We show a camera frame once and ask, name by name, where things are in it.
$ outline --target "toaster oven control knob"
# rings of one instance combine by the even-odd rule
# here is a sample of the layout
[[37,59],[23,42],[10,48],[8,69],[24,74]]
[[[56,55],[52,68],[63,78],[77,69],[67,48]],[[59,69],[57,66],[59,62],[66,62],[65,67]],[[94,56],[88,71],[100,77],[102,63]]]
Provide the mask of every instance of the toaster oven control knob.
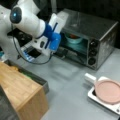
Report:
[[92,40],[92,41],[90,42],[90,47],[97,47],[97,46],[98,46],[98,43],[97,43],[96,40]]
[[95,58],[90,58],[88,61],[89,65],[94,65],[96,63],[96,59]]
[[93,50],[90,50],[89,52],[89,56],[92,57],[92,56],[96,56],[97,55],[97,50],[93,49]]

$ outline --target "gray countertop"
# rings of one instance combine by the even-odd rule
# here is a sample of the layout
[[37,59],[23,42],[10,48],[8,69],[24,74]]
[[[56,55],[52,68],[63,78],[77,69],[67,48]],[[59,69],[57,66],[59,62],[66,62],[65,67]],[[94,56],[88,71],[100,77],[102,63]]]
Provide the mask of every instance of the gray countertop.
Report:
[[42,120],[118,120],[117,114],[87,97],[91,86],[84,80],[84,74],[120,81],[120,50],[115,49],[97,71],[56,57],[45,65],[23,62],[22,66],[48,81],[49,110]]

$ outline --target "pink plate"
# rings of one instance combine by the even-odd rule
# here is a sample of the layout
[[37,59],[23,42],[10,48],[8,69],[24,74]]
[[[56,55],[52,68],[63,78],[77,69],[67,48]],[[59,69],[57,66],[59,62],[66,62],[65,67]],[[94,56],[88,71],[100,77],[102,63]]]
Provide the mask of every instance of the pink plate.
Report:
[[120,102],[120,84],[112,80],[102,80],[95,84],[97,97],[107,104]]

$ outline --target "power cord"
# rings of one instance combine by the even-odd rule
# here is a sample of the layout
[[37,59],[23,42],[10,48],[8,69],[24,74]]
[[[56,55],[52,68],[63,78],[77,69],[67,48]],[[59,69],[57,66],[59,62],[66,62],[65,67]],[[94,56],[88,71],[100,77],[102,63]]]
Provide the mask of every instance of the power cord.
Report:
[[28,63],[35,64],[35,65],[43,65],[43,64],[48,63],[48,62],[51,60],[51,58],[52,58],[52,56],[53,56],[52,53],[50,54],[49,59],[48,59],[46,62],[44,62],[44,63],[34,63],[34,62],[30,62],[30,61],[28,61],[27,59],[25,59],[25,58],[21,55],[21,53],[20,53],[20,51],[18,50],[17,45],[16,45],[16,43],[15,43],[14,33],[13,33],[13,25],[12,25],[12,24],[11,24],[11,29],[12,29],[12,36],[13,36],[14,46],[15,46],[16,51],[18,52],[19,56],[20,56],[23,60],[25,60],[25,61],[28,62]]

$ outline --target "toaster oven door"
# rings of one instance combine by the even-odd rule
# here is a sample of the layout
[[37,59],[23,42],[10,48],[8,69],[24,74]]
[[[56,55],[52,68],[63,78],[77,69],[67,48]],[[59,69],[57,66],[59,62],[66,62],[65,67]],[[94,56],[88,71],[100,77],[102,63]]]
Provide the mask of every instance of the toaster oven door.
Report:
[[69,41],[65,33],[61,34],[62,40],[60,47],[55,53],[61,59],[69,59],[81,64],[87,64],[88,40],[81,38],[80,42],[73,43]]

